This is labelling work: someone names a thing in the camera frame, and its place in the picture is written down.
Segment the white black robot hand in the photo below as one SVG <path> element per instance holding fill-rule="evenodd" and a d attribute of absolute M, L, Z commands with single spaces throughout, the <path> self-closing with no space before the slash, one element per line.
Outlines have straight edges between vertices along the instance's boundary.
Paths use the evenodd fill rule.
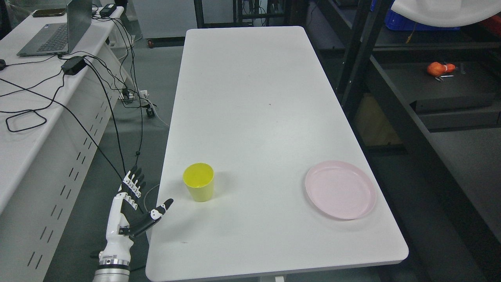
<path fill-rule="evenodd" d="M 158 207 L 142 211 L 139 201 L 145 186 L 142 169 L 133 166 L 127 171 L 112 200 L 106 228 L 106 247 L 99 253 L 101 268 L 127 268 L 131 261 L 133 241 L 154 226 L 168 211 L 173 199 Z"/>

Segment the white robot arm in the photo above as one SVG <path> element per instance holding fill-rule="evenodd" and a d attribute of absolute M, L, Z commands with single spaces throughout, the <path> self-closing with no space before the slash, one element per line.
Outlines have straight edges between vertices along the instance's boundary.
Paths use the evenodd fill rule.
<path fill-rule="evenodd" d="M 98 266 L 93 282 L 128 282 L 130 266 L 123 264 L 104 264 Z"/>

